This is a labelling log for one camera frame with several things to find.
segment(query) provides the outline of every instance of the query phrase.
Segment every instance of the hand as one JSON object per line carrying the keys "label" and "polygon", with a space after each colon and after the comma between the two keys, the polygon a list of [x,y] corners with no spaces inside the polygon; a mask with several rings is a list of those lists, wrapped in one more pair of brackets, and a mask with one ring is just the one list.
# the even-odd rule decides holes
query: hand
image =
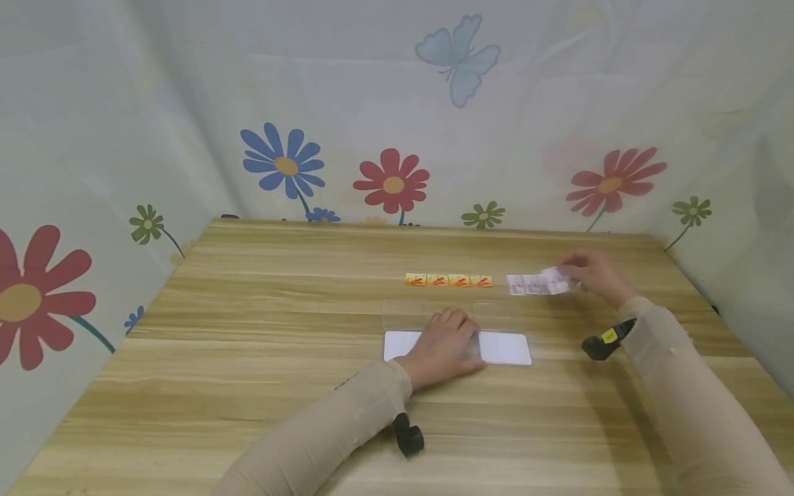
{"label": "hand", "polygon": [[469,338],[480,327],[463,310],[446,309],[430,318],[416,345],[395,362],[405,369],[414,391],[485,368],[483,360],[464,360]]}
{"label": "hand", "polygon": [[637,291],[615,265],[601,252],[579,249],[563,256],[557,269],[578,279],[585,290],[592,291],[617,310],[639,296]]}

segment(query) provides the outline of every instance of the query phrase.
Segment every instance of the white paper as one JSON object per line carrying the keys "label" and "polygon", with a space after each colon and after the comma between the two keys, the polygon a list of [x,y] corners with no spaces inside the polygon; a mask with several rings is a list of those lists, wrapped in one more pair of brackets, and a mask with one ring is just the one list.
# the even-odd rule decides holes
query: white paper
{"label": "white paper", "polygon": [[[392,360],[405,356],[419,339],[419,331],[386,331],[384,337],[384,360]],[[488,363],[501,365],[531,365],[532,355],[526,336],[518,333],[494,333],[479,331],[476,338],[477,346],[469,347],[469,355],[478,356]]]}
{"label": "white paper", "polygon": [[524,286],[523,277],[521,275],[508,275],[507,287],[510,288],[510,294],[514,296],[523,296],[526,294],[526,287]]}
{"label": "white paper", "polygon": [[575,282],[562,275],[556,267],[543,269],[540,274],[508,275],[507,285],[510,294],[524,296],[527,294],[559,294],[570,291]]}

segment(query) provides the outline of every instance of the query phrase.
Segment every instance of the red flower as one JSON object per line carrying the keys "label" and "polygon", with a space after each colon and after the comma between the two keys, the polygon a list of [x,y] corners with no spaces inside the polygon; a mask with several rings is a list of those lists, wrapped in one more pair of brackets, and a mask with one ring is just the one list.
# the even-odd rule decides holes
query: red flower
{"label": "red flower", "polygon": [[380,164],[383,170],[368,160],[361,163],[361,174],[371,181],[356,181],[353,187],[357,190],[377,190],[364,199],[368,205],[384,204],[384,212],[397,213],[400,209],[410,212],[414,202],[421,202],[427,195],[418,191],[427,187],[423,182],[430,178],[425,169],[411,172],[419,164],[419,157],[409,155],[399,164],[399,152],[388,148],[380,153]]}
{"label": "red flower", "polygon": [[40,340],[62,352],[75,338],[68,327],[48,314],[80,316],[94,309],[96,297],[87,291],[48,294],[91,267],[88,253],[74,250],[48,271],[59,239],[57,227],[41,226],[28,245],[23,274],[11,239],[0,229],[0,365],[8,358],[19,334],[22,368],[33,370],[44,359]]}
{"label": "red flower", "polygon": [[590,171],[579,171],[571,179],[574,186],[582,186],[587,190],[570,193],[566,200],[581,200],[571,208],[576,212],[584,208],[585,217],[593,215],[604,203],[605,212],[617,212],[623,207],[621,193],[642,196],[653,189],[651,183],[638,183],[641,179],[659,174],[667,168],[664,162],[656,162],[645,167],[656,154],[656,148],[648,148],[638,155],[632,148],[620,155],[619,150],[612,150],[603,158],[603,176]]}

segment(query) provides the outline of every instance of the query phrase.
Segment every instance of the orange sticker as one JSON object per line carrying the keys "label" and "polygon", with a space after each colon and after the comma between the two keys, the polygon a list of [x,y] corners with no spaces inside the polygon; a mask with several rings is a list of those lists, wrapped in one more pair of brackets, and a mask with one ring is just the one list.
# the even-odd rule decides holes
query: orange sticker
{"label": "orange sticker", "polygon": [[408,286],[427,286],[427,274],[405,273],[405,283]]}
{"label": "orange sticker", "polygon": [[455,287],[470,287],[472,280],[466,274],[450,274],[449,285]]}
{"label": "orange sticker", "polygon": [[472,284],[477,287],[493,287],[494,282],[490,275],[473,275]]}
{"label": "orange sticker", "polygon": [[428,274],[427,275],[427,285],[428,286],[449,286],[449,278],[446,274]]}

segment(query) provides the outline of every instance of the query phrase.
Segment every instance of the yellow flower center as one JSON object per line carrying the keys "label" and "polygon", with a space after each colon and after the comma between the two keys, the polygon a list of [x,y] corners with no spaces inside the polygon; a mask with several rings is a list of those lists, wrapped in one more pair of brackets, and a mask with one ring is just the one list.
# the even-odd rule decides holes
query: yellow flower center
{"label": "yellow flower center", "polygon": [[276,169],[284,175],[298,174],[298,164],[293,159],[288,159],[285,156],[280,156],[276,160]]}
{"label": "yellow flower center", "polygon": [[0,321],[19,322],[41,306],[41,292],[29,284],[15,284],[0,293]]}
{"label": "yellow flower center", "polygon": [[607,194],[612,191],[617,191],[622,185],[622,178],[609,178],[601,181],[601,184],[598,185],[598,191],[599,193]]}
{"label": "yellow flower center", "polygon": [[405,181],[402,178],[392,176],[390,178],[386,178],[384,181],[384,191],[389,194],[398,194],[405,188]]}

